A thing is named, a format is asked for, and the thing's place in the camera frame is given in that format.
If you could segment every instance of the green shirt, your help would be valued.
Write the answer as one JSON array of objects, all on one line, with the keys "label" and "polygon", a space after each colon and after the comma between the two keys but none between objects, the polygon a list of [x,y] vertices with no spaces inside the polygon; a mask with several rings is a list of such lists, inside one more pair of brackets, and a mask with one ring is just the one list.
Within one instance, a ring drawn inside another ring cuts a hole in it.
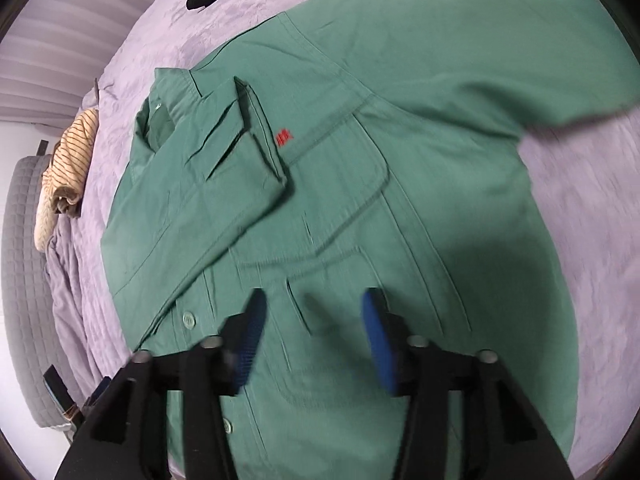
[{"label": "green shirt", "polygon": [[[638,100],[598,0],[311,0],[158,69],[102,238],[127,343],[190,348],[264,288],[223,403],[240,478],[386,480],[406,403],[360,320],[381,286],[414,332],[498,352],[568,454],[574,313],[516,147]],[[178,394],[169,420],[181,462]]]}]

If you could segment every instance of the crumpled purple blanket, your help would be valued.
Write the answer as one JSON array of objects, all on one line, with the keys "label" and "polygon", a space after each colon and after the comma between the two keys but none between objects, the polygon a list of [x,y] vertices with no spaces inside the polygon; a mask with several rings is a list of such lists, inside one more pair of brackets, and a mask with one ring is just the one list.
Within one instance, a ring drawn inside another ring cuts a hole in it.
[{"label": "crumpled purple blanket", "polygon": [[[302,1],[218,0],[198,12],[187,11],[183,0],[156,0],[104,70],[82,216],[60,219],[47,253],[56,328],[85,394],[130,355],[106,284],[100,238],[154,68],[190,68],[224,41]],[[578,322],[570,465],[579,475],[613,452],[640,403],[640,108],[562,132],[537,132],[524,139],[520,155]]]}]

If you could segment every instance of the white button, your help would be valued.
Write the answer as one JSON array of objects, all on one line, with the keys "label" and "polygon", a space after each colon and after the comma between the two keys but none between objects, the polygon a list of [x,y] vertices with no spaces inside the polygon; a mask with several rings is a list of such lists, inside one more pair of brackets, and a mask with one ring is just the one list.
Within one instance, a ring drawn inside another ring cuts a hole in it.
[{"label": "white button", "polygon": [[196,317],[191,312],[182,314],[182,324],[187,330],[192,330],[196,326]]}]

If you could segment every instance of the pleated gray curtain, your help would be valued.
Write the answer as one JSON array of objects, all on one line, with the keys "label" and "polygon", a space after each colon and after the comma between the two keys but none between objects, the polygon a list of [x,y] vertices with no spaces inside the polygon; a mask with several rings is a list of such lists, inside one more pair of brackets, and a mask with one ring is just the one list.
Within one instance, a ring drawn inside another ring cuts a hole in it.
[{"label": "pleated gray curtain", "polygon": [[30,0],[0,43],[0,121],[66,128],[154,0]]}]

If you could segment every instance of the gray quilted headboard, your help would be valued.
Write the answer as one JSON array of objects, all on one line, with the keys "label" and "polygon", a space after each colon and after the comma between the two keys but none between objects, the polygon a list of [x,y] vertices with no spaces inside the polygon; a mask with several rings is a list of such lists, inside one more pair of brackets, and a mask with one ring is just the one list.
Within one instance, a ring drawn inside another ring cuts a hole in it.
[{"label": "gray quilted headboard", "polygon": [[0,253],[9,350],[27,406],[43,428],[66,423],[42,381],[50,365],[57,368],[69,394],[82,398],[54,326],[46,260],[33,242],[40,181],[48,163],[49,155],[18,161],[6,199]]}]

